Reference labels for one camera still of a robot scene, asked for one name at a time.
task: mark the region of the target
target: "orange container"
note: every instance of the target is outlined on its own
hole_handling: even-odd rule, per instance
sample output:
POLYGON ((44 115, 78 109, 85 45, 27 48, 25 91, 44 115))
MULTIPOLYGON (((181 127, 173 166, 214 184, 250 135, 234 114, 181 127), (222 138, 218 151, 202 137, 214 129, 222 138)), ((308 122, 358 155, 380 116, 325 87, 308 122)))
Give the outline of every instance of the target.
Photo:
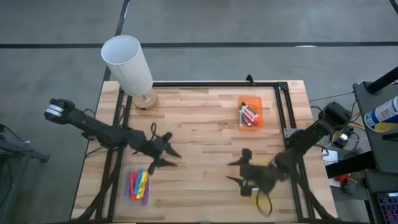
POLYGON ((239 106, 242 105, 242 102, 245 103, 252 109, 259 117, 258 124, 248 127, 243 123, 243 126, 239 126, 239 130, 241 131, 258 131, 264 127, 264 118, 262 117, 262 100, 259 96, 240 96, 238 98, 238 120, 239 120, 239 106))

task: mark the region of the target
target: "colorful marker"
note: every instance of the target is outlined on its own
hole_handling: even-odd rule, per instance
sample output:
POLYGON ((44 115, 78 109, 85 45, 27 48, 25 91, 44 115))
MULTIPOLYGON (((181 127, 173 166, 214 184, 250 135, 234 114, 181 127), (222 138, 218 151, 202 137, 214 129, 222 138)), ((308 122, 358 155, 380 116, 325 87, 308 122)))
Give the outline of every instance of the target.
POLYGON ((150 180, 147 181, 147 184, 145 186, 145 193, 144 193, 144 197, 142 198, 141 206, 147 206, 148 205, 149 182, 150 182, 150 180))
POLYGON ((251 126, 251 123, 250 123, 250 120, 247 118, 247 117, 245 117, 245 116, 243 116, 243 121, 244 121, 244 123, 247 125, 247 126, 251 126))
POLYGON ((250 120, 250 122, 252 122, 254 125, 258 124, 258 121, 253 119, 253 117, 250 116, 250 114, 244 108, 243 108, 243 114, 244 114, 244 117, 246 117, 248 120, 250 120))
POLYGON ((136 200, 136 196, 134 195, 134 183, 136 181, 137 175, 138 170, 135 170, 134 173, 130 174, 130 196, 132 201, 136 200))
POLYGON ((126 184, 126 189, 124 191, 124 197, 125 198, 129 198, 130 197, 130 176, 132 175, 132 173, 129 174, 129 178, 127 180, 127 184, 126 184))
POLYGON ((254 110, 252 110, 245 102, 242 102, 242 106, 246 107, 255 117, 259 117, 254 110))
POLYGON ((243 123, 242 123, 242 106, 239 106, 239 125, 240 125, 240 127, 243 126, 243 123))
POLYGON ((144 173, 142 174, 141 183, 139 184, 139 190, 138 190, 139 198, 144 197, 147 181, 148 181, 148 171, 144 171, 144 173))
POLYGON ((142 177, 142 173, 143 173, 143 172, 144 172, 144 169, 140 169, 140 170, 138 171, 136 181, 134 182, 134 194, 135 194, 135 195, 138 194, 139 183, 141 182, 141 177, 142 177))
POLYGON ((250 115, 250 117, 252 118, 252 119, 254 119, 255 121, 259 121, 259 119, 258 119, 258 115, 256 116, 256 115, 254 115, 248 108, 247 108, 247 106, 243 106, 242 107, 242 110, 243 111, 245 111, 248 115, 250 115))

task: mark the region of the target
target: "black pole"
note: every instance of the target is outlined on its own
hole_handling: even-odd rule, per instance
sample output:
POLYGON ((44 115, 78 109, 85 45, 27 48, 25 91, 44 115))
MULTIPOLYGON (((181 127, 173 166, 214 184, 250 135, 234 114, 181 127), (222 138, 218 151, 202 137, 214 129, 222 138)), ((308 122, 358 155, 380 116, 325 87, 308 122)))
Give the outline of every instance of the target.
POLYGON ((380 77, 378 80, 372 83, 365 83, 366 89, 368 92, 372 93, 373 95, 380 94, 381 90, 390 85, 392 82, 398 79, 398 67, 394 68, 387 74, 380 77))

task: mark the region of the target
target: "spray can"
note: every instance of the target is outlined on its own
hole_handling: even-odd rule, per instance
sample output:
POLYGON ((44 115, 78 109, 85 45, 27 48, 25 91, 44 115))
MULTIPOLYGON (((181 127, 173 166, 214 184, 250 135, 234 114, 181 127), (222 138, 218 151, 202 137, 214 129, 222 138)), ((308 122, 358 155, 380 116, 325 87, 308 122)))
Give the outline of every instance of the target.
POLYGON ((378 133, 398 128, 398 96, 368 112, 364 123, 378 133))

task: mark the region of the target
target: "gray floor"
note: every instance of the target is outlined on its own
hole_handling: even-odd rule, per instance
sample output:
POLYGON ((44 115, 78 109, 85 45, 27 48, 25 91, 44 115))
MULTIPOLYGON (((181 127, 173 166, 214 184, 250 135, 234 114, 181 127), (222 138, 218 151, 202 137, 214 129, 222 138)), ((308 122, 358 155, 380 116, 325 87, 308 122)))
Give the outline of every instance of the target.
MULTIPOLYGON (((0 44, 104 42, 114 35, 122 3, 0 0, 0 44)), ((141 42, 398 41, 397 21, 388 0, 131 0, 123 34, 141 42)), ((398 65, 398 47, 144 53, 155 80, 242 80, 247 74, 257 80, 305 80, 310 99, 352 91, 353 83, 374 80, 398 65)), ((100 49, 0 49, 0 67, 0 123, 52 155, 48 164, 32 161, 15 223, 67 220, 87 141, 71 126, 44 120, 43 112, 51 98, 96 108, 105 68, 100 49)), ((354 97, 312 105, 331 100, 349 106, 354 97)), ((367 143, 360 147, 369 150, 367 143)), ((333 195, 339 217, 367 220, 361 191, 349 197, 333 189, 333 195)))

